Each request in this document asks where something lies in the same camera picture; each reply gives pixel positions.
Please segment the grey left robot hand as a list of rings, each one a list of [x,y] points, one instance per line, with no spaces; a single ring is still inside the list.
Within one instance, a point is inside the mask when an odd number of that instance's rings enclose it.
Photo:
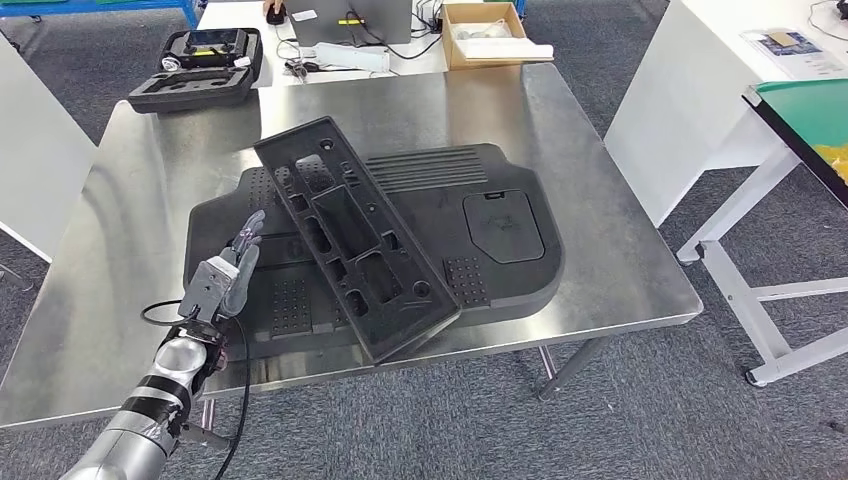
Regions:
[[[265,218],[266,213],[263,209],[251,214],[220,254],[238,270],[238,275],[224,295],[219,308],[219,314],[224,318],[238,315],[247,302],[249,283],[259,259],[259,243],[262,240],[260,231],[264,226]]]

